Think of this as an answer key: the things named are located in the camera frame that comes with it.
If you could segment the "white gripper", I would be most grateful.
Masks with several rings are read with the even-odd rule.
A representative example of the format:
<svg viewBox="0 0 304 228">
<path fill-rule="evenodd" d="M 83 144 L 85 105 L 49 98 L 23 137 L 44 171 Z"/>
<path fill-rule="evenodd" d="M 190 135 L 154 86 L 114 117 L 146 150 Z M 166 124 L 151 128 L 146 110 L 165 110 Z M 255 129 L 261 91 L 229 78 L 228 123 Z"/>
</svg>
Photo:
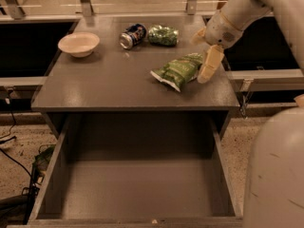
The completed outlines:
<svg viewBox="0 0 304 228">
<path fill-rule="evenodd" d="M 242 36 L 243 32 L 236 29 L 217 11 L 207 22 L 206 28 L 198 30 L 191 39 L 193 45 L 207 42 L 210 46 L 204 53 L 204 62 L 199 69 L 197 80 L 200 84 L 207 83 L 215 74 L 224 57 L 223 48 L 231 48 Z"/>
</svg>

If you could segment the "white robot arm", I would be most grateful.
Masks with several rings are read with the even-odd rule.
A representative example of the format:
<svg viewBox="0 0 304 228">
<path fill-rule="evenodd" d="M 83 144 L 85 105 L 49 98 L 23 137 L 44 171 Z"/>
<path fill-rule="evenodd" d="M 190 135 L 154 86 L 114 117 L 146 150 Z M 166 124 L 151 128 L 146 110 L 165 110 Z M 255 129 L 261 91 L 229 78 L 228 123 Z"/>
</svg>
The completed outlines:
<svg viewBox="0 0 304 228">
<path fill-rule="evenodd" d="M 304 69 L 304 0 L 228 0 L 193 36 L 193 43 L 207 45 L 197 80 L 208 82 L 223 51 L 268 13 Z M 242 228 L 304 228 L 303 107 L 282 110 L 259 129 L 248 160 Z"/>
</svg>

